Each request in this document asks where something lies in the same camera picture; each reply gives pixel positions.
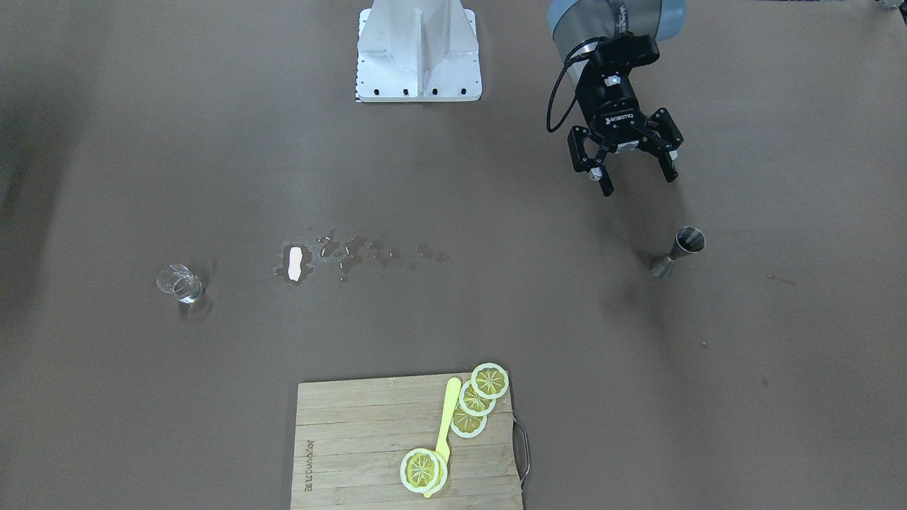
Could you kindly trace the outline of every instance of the fake lemon slice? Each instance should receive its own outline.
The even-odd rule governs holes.
[[[441,468],[441,476],[438,478],[438,481],[434,486],[425,491],[422,495],[425,497],[432,497],[432,495],[444,487],[444,484],[447,483],[447,463],[437,454],[437,452],[431,452],[435,460],[438,461],[438,467]]]
[[[469,439],[476,437],[485,429],[488,423],[488,417],[474,417],[466,413],[462,407],[457,406],[453,410],[453,420],[451,421],[451,430],[457,436]]]
[[[441,464],[431,450],[410,450],[400,463],[400,481],[410,492],[424,494],[437,485],[441,477]]]
[[[510,379],[507,371],[496,363],[482,363],[473,370],[475,392],[479,397],[498,398],[507,392]]]
[[[472,417],[483,417],[494,409],[493,398],[485,398],[475,391],[472,381],[467,381],[460,389],[460,408]]]

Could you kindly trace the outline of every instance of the jigger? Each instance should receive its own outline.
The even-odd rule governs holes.
[[[706,236],[696,227],[684,227],[674,236],[674,247],[662,257],[652,259],[649,269],[658,278],[667,278],[674,269],[674,263],[680,257],[699,253],[706,247]]]

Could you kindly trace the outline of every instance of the robotiq logo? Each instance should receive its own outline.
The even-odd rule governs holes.
[[[622,121],[624,119],[633,118],[633,113],[624,113],[623,115],[618,115],[616,117],[605,117],[605,123],[613,123],[615,121]]]

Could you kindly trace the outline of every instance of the glass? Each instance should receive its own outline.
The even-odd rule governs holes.
[[[187,304],[194,303],[205,290],[199,277],[182,264],[171,264],[158,274],[158,289]]]

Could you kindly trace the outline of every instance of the cutting board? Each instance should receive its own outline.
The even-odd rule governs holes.
[[[451,446],[447,485],[429,499],[400,483],[400,461],[434,449],[447,379],[470,374],[313,382],[299,385],[293,495],[308,510],[522,510],[508,392],[484,431]]]

